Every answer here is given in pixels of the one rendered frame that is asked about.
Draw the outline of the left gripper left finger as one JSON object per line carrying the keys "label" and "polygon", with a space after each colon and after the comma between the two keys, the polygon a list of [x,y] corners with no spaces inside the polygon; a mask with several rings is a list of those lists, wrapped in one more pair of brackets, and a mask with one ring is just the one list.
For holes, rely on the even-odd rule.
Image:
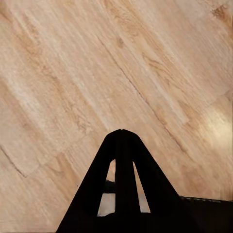
{"label": "left gripper left finger", "polygon": [[[109,165],[114,159],[115,215],[97,216]],[[121,129],[106,135],[56,233],[129,233]]]}

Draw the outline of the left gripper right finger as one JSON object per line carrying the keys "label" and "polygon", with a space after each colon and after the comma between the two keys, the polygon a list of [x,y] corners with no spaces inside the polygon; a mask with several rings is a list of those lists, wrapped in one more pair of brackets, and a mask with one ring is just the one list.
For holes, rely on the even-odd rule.
{"label": "left gripper right finger", "polygon": [[[129,233],[203,233],[141,138],[122,129]],[[135,163],[152,216],[140,211]]]}

